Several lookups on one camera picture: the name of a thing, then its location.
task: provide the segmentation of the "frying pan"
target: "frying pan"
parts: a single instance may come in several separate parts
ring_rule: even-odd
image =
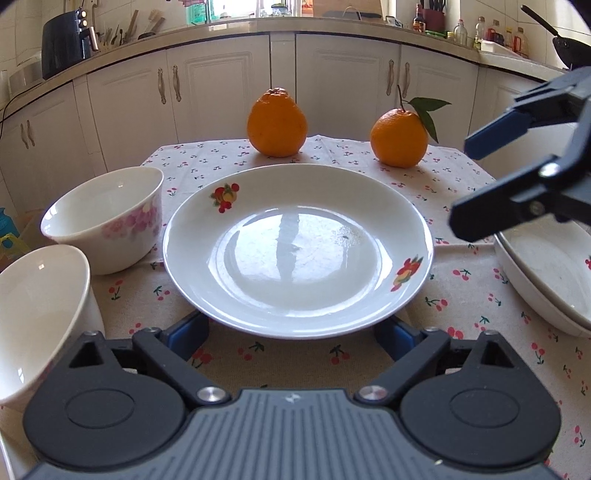
[[[552,39],[554,49],[560,57],[560,60],[562,60],[568,68],[574,70],[580,67],[591,66],[591,46],[578,40],[574,40],[573,38],[561,37],[554,27],[527,5],[521,5],[521,11],[528,14],[536,22],[542,25],[542,27],[552,33],[554,36]]]

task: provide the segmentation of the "cabinet handle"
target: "cabinet handle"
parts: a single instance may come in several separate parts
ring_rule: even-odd
[[[21,124],[21,140],[25,144],[27,150],[29,149],[29,144],[27,143],[27,139],[25,138],[25,127]]]
[[[386,88],[386,95],[390,96],[392,93],[392,85],[394,84],[394,61],[390,60],[390,68],[388,70],[388,87]]]
[[[35,141],[33,140],[33,134],[31,133],[31,122],[29,120],[27,120],[27,136],[29,137],[29,140],[31,141],[31,145],[34,147]]]
[[[160,99],[162,100],[162,104],[166,105],[166,94],[164,92],[164,71],[162,69],[158,69],[158,91],[160,92]]]
[[[180,86],[180,82],[178,80],[178,67],[175,65],[173,67],[173,86],[174,86],[174,91],[177,94],[177,102],[181,101],[181,86]]]
[[[402,90],[402,98],[406,98],[406,96],[408,95],[408,87],[410,87],[410,64],[409,62],[406,62],[406,65],[404,66],[406,72],[404,75],[404,89]]]

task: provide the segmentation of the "plastic bottle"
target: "plastic bottle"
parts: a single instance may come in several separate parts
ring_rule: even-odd
[[[464,27],[464,21],[462,19],[458,20],[457,27],[453,30],[453,37],[458,45],[462,45],[463,47],[468,46],[468,30]]]
[[[513,51],[518,53],[523,58],[528,59],[530,57],[529,46],[527,44],[527,37],[523,32],[523,27],[517,29],[517,33],[513,37]]]
[[[480,50],[482,48],[482,40],[485,39],[486,35],[486,20],[484,17],[478,17],[478,23],[476,24],[476,35],[474,37],[474,48]]]
[[[413,20],[413,30],[415,32],[425,33],[425,19],[423,17],[423,7],[417,4],[417,16]]]
[[[513,50],[513,29],[511,27],[505,29],[505,47]]]
[[[12,219],[4,213],[4,208],[0,207],[0,238],[7,234],[13,234],[18,238],[19,233],[17,227],[14,225]],[[10,240],[4,240],[2,245],[6,248],[12,247],[12,242]]]

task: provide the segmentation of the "table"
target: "table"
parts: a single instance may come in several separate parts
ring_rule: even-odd
[[[485,329],[501,332],[561,408],[561,433],[547,464],[565,479],[588,480],[591,339],[561,333],[528,307],[496,260],[491,238],[468,244],[447,226],[451,204],[492,177],[450,148],[429,146],[416,168],[402,170],[379,163],[367,142],[321,136],[309,138],[298,155],[282,160],[259,154],[247,140],[231,140],[162,147],[144,165],[164,172],[166,226],[196,190],[235,172],[280,162],[349,168],[415,204],[433,234],[435,260],[424,288],[400,316],[417,328],[437,326],[459,339],[475,339]],[[161,245],[162,238],[132,268],[92,280],[107,337],[127,337],[146,326],[166,328],[193,310],[164,269]],[[294,342],[257,338],[215,322],[210,327],[209,339],[190,362],[233,393],[240,387],[344,387],[352,392],[392,365],[370,329]]]

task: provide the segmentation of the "white bowl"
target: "white bowl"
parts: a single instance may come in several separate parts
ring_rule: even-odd
[[[559,330],[568,335],[577,337],[590,337],[591,330],[586,330],[578,323],[572,321],[564,313],[546,298],[543,293],[530,281],[515,261],[509,255],[509,252],[501,244],[497,235],[495,235],[495,253],[511,285],[517,293],[534,309],[546,322],[554,325]]]
[[[591,235],[547,215],[500,233],[499,240],[544,296],[591,329]]]
[[[0,274],[0,405],[24,411],[46,373],[86,330],[104,332],[84,254],[52,245]]]
[[[82,250],[93,275],[124,270],[158,239],[163,179],[157,168],[131,167],[89,180],[49,208],[41,231]]]

